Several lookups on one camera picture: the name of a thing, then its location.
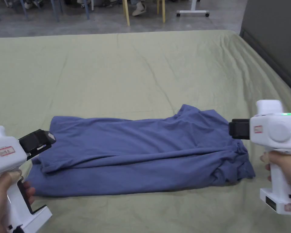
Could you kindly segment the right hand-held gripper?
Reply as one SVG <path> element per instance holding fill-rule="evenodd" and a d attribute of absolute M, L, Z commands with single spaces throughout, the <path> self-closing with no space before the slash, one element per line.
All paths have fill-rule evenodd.
<path fill-rule="evenodd" d="M 259 100 L 256 106 L 255 116 L 229 123 L 229 134 L 264 146 L 266 152 L 291 154 L 291 113 L 283 111 L 279 100 Z M 271 163 L 270 171 L 272 187 L 260 189 L 260 199 L 278 214 L 291 215 L 291 185 L 278 165 Z"/>

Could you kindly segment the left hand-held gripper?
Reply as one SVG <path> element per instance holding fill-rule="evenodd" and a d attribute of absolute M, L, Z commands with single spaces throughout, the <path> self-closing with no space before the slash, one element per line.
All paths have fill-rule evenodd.
<path fill-rule="evenodd" d="M 16 139 L 7 136 L 5 128 L 0 126 L 0 176 L 18 170 L 25 162 L 51 148 L 55 142 L 55 136 L 49 131 L 38 129 Z M 7 212 L 3 218 L 7 233 L 36 233 L 51 216 L 46 205 L 32 210 L 22 178 L 7 190 Z"/>

